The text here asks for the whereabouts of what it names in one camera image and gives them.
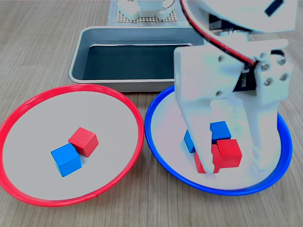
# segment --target metal tray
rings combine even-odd
[[[174,83],[174,48],[203,44],[191,26],[88,27],[80,33],[69,77],[119,92],[159,92]]]

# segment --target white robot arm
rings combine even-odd
[[[175,50],[175,93],[206,173],[211,153],[211,101],[233,92],[243,100],[259,171],[275,168],[281,154],[277,109],[288,96],[293,64],[284,56],[287,40],[249,42],[249,33],[294,30],[297,1],[181,0],[190,24],[205,45]],[[214,35],[210,30],[221,29]]]

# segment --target screw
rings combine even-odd
[[[268,78],[266,81],[265,81],[265,83],[264,83],[264,85],[265,86],[269,86],[271,83],[272,83],[272,78]]]
[[[269,68],[269,63],[267,63],[267,62],[262,63],[261,69],[262,69],[263,71],[268,70],[268,68]]]
[[[279,65],[284,65],[286,63],[286,58],[279,58],[279,60],[278,60],[278,64]]]
[[[287,73],[284,73],[281,77],[280,77],[280,81],[285,81],[288,77]]]
[[[266,53],[264,53],[264,52],[260,54],[260,58],[264,58],[265,56],[266,56]]]

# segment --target table surface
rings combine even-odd
[[[0,0],[0,123],[31,97],[71,84],[68,72],[82,29],[105,26],[110,2]],[[19,202],[0,188],[1,227],[299,227],[303,226],[303,3],[294,32],[254,35],[287,38],[296,62],[290,95],[279,111],[293,137],[294,154],[284,177],[244,197],[198,191],[170,175],[147,143],[129,174],[106,193],[69,207]],[[127,95],[144,117],[157,94]]]

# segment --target blue bowl rim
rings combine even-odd
[[[152,116],[155,112],[157,106],[159,103],[170,93],[174,92],[175,88],[174,86],[171,86],[164,91],[162,91],[151,103],[150,107],[148,108],[148,111],[146,113],[145,117],[145,136],[147,143],[155,156],[155,158],[159,161],[159,163],[167,170],[169,171],[173,176],[175,176],[177,179],[181,180],[182,182],[188,184],[189,186],[192,186],[194,188],[197,188],[199,190],[202,190],[204,192],[212,193],[212,194],[218,194],[218,195],[225,195],[225,196],[240,196],[240,195],[249,195],[254,194],[257,192],[260,192],[272,185],[274,185],[278,180],[282,178],[282,176],[286,173],[292,159],[293,154],[293,145],[292,145],[292,138],[291,134],[289,132],[289,129],[283,120],[282,116],[278,113],[278,131],[281,138],[281,157],[278,162],[278,165],[274,169],[274,171],[263,181],[259,182],[258,184],[255,184],[253,186],[239,189],[239,190],[219,190],[214,188],[205,187],[203,185],[197,184],[195,182],[192,182],[179,173],[177,173],[172,167],[170,167],[160,156],[158,153],[155,144],[152,140],[152,132],[151,132],[151,122],[152,122]]]

